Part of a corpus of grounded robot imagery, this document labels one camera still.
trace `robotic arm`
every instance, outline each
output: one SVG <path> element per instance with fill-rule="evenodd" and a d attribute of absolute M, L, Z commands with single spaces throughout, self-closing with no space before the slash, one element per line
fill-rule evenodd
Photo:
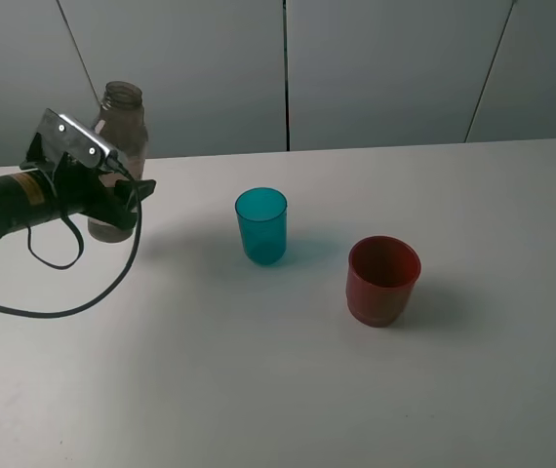
<path fill-rule="evenodd" d="M 141 201 L 156 186 L 154 180 L 134 180 L 125 164 L 126 155 L 101 137 L 69 116 L 46 110 L 20 165 L 24 172 L 0 176 L 0 238 L 21 229 L 29 229 L 30 234 L 32 226 L 61 218 L 77 236 L 80 256 L 83 240 L 68 219 L 78 213 L 120 229 L 137 225 L 135 241 L 120 275 L 88 303 L 50 314 L 0 305 L 0 313 L 29 318 L 67 317 L 97 304 L 122 282 L 138 251 Z M 118 180 L 113 188 L 104 187 L 99 176 L 110 172 L 119 173 L 126 180 Z M 57 269 L 73 264 L 56 267 L 41 261 Z"/>

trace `blue plastic cup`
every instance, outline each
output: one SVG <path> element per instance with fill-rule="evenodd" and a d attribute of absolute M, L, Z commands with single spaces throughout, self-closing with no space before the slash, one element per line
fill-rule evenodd
<path fill-rule="evenodd" d="M 287 199 L 273 188 L 253 188 L 235 202 L 243 250 L 260 265 L 278 261 L 287 249 Z"/>

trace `red cup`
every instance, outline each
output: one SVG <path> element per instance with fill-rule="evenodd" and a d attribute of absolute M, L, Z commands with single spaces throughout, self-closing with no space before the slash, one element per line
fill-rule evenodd
<path fill-rule="evenodd" d="M 406 308 L 420 273 L 417 253 L 399 239 L 363 239 L 349 253 L 349 311 L 365 325 L 388 327 Z"/>

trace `table surface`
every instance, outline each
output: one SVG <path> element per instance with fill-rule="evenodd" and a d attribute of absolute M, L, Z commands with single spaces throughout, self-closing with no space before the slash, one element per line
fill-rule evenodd
<path fill-rule="evenodd" d="M 0 315 L 0 467 L 556 466 L 556 140 L 151 160 L 145 176 L 118 291 L 69 319 Z M 289 200 L 274 267 L 239 241 L 234 201 L 254 186 Z M 60 223 L 34 234 L 75 255 Z M 348 251 L 373 234 L 423 264 L 385 330 L 344 299 Z M 56 272 L 7 236 L 0 303 L 80 304 L 129 248 L 87 239 Z"/>

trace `glass bottle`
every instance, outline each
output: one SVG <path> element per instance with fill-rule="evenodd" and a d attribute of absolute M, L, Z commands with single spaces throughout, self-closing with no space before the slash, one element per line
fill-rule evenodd
<path fill-rule="evenodd" d="M 141 179 L 148 150 L 148 131 L 143 122 L 141 90 L 123 81 L 107 83 L 93 129 L 96 134 L 126 153 L 127 169 L 135 179 Z M 107 187 L 113 187 L 121 178 L 123 177 L 118 174 L 106 174 L 100 177 L 100 181 Z M 133 234 L 133 229 L 121 230 L 91 218 L 88 220 L 88 230 L 95 239 L 108 243 L 125 241 Z"/>

